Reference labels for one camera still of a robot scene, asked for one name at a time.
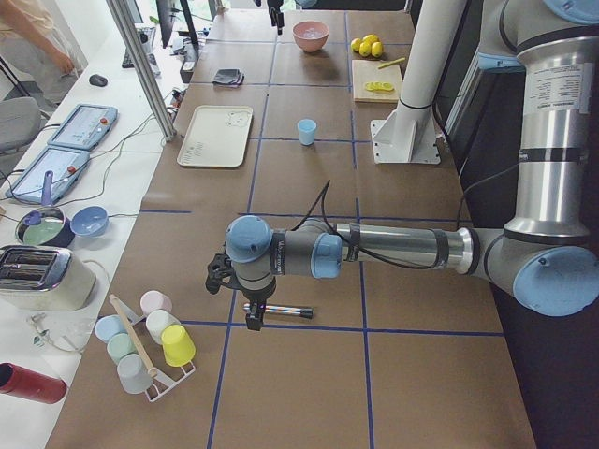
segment toaster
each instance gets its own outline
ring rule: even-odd
[[[0,297],[20,309],[80,309],[94,284],[94,273],[66,248],[0,248]]]

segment yellow cup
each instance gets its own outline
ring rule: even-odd
[[[172,367],[187,365],[196,355],[196,345],[181,325],[167,327],[162,332],[161,339],[165,360]]]

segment white plastic tray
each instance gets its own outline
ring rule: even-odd
[[[198,106],[177,163],[183,167],[239,167],[253,113],[249,106]]]

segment red thermos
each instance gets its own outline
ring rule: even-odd
[[[53,404],[65,396],[66,384],[12,363],[0,363],[0,393]]]

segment yellow lemon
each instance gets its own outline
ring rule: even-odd
[[[355,52],[359,51],[359,46],[362,44],[362,39],[360,39],[359,37],[356,37],[354,40],[352,40],[352,50]]]
[[[364,56],[365,58],[371,55],[371,44],[368,42],[362,42],[359,46],[359,54],[360,56]]]
[[[362,42],[368,42],[371,45],[379,40],[381,39],[379,39],[377,35],[366,35],[364,38],[362,38]]]
[[[383,42],[374,42],[371,48],[371,54],[375,58],[380,58],[383,55]]]

